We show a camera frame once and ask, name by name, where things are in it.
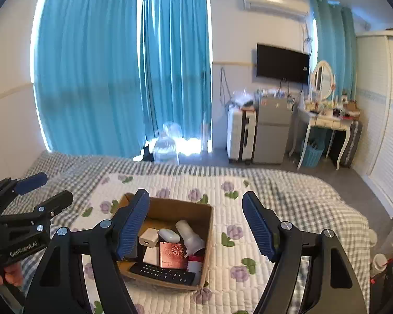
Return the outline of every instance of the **computer mouse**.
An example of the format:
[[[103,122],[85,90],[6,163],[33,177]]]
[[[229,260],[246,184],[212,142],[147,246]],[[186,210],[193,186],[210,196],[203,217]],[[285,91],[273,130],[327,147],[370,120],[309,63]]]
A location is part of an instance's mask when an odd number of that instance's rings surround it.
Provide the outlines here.
[[[170,229],[160,229],[159,236],[169,243],[178,243],[181,240],[181,237]]]

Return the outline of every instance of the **bed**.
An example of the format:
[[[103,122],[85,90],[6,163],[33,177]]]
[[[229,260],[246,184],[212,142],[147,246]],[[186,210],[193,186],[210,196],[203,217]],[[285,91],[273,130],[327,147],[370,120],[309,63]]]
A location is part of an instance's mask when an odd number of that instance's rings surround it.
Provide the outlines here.
[[[106,156],[67,156],[43,152],[26,176],[48,175],[48,183],[18,196],[6,213],[32,211],[41,201],[62,190],[73,193],[73,204],[56,216],[51,236],[60,226],[91,228],[110,218],[123,193],[145,188],[151,196],[170,197],[214,207],[214,239],[206,286],[196,292],[143,286],[125,279],[131,298],[144,313],[252,313],[272,271],[260,255],[241,211],[241,197],[253,190],[265,207],[300,230],[332,228],[340,239],[369,303],[369,239],[367,219],[344,203],[322,180],[292,172],[211,166],[166,165]],[[22,261],[27,292],[43,252]],[[90,257],[84,256],[86,286],[94,313],[102,308],[93,281]],[[298,313],[307,276],[303,257],[289,313]]]

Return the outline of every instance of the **metal screw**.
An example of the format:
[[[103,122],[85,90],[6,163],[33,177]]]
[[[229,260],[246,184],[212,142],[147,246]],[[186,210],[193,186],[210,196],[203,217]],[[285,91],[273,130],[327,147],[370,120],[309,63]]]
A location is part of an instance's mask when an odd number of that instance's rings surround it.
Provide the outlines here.
[[[324,234],[326,237],[329,237],[329,238],[332,238],[333,236],[335,236],[335,232],[334,232],[333,230],[330,230],[330,229],[325,229],[325,230],[323,231],[323,234]]]
[[[283,228],[285,230],[291,230],[292,224],[287,221],[281,222],[281,228]]]
[[[102,222],[99,223],[101,228],[109,228],[112,222],[108,219],[104,219]]]
[[[65,226],[57,230],[57,235],[64,236],[67,233],[67,228]]]

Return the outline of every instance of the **ribbed blue pad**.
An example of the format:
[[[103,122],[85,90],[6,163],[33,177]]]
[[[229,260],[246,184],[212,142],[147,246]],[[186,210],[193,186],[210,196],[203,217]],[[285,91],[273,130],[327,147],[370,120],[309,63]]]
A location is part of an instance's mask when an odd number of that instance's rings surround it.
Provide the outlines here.
[[[18,182],[15,186],[15,192],[17,192],[19,195],[24,195],[45,185],[47,181],[48,177],[46,174],[40,172]]]
[[[131,253],[134,243],[137,240],[138,232],[147,215],[150,206],[150,196],[147,192],[143,193],[129,214],[127,221],[122,227],[118,237],[117,255],[122,259]]]
[[[272,260],[275,255],[272,232],[249,197],[243,197],[242,208],[261,254]]]

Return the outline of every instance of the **checkered bedsheet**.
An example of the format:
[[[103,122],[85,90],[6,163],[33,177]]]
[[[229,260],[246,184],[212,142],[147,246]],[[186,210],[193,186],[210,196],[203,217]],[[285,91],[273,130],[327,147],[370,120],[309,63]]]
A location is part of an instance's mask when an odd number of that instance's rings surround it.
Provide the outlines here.
[[[303,231],[320,232],[324,228],[332,228],[336,232],[357,275],[368,307],[370,251],[367,219],[346,205],[330,185],[318,178],[278,170],[166,165],[106,156],[80,157],[48,152],[42,153],[25,176],[41,171],[48,175],[48,183],[27,195],[18,196],[5,213],[32,211],[36,204],[62,190],[68,190],[73,193],[73,204],[52,220],[51,236],[60,226],[70,227],[88,208],[90,195],[108,173],[244,177],[253,184],[264,205],[273,209],[281,220],[291,221]],[[22,262],[24,292],[28,291],[42,254],[43,251]],[[303,258],[289,312],[297,312],[300,306],[307,266],[308,260]]]

